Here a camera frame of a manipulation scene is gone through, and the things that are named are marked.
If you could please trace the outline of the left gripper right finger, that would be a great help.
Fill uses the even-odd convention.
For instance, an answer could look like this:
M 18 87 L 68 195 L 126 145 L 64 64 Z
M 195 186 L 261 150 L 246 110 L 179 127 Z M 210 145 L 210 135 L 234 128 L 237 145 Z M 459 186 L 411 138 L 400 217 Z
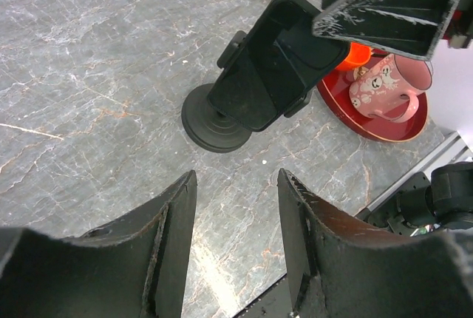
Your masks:
M 472 315 L 470 233 L 390 233 L 315 195 L 285 169 L 277 187 L 296 316 Z

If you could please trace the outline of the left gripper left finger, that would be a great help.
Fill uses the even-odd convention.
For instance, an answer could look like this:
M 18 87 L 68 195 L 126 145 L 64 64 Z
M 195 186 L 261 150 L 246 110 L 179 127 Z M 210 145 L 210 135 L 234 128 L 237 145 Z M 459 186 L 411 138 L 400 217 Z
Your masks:
M 179 317 L 197 204 L 186 172 L 80 237 L 1 229 L 3 317 Z

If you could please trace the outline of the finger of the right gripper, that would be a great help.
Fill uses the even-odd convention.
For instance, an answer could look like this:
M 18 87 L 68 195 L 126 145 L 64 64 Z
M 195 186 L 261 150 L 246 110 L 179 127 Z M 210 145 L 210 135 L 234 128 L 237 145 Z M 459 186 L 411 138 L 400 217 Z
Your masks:
M 354 41 L 388 53 L 429 60 L 442 39 L 472 42 L 472 0 L 322 0 L 318 37 Z

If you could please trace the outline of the black phone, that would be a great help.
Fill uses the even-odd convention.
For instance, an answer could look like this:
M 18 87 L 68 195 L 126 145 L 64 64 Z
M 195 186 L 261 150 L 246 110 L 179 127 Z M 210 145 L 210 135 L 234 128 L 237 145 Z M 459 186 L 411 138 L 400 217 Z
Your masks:
M 312 34 L 307 0 L 271 0 L 208 95 L 212 107 L 252 132 L 267 129 L 347 56 L 349 44 Z

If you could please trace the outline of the round base phone stand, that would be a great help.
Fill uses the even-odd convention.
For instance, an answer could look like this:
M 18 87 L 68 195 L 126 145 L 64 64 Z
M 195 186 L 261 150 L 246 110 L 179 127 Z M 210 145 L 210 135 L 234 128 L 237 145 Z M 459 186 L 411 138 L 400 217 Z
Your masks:
M 237 31 L 217 60 L 221 69 L 230 64 L 246 37 L 244 31 Z M 208 102 L 208 93 L 214 84 L 203 84 L 194 88 L 186 97 L 181 109 L 181 121 L 186 134 L 199 147 L 215 153 L 229 153 L 242 147 L 250 138 L 252 131 L 236 121 L 216 111 Z M 294 116 L 310 103 L 311 92 L 301 97 L 284 114 L 286 118 Z

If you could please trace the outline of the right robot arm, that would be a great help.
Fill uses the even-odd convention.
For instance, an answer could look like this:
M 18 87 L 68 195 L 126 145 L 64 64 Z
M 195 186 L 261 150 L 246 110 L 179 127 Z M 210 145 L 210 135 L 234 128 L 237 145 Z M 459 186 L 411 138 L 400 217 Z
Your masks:
M 471 44 L 472 0 L 322 0 L 313 33 L 428 61 L 441 40 L 454 49 Z M 470 229 L 472 167 L 435 169 L 422 187 L 392 195 L 363 218 L 394 233 L 425 226 Z

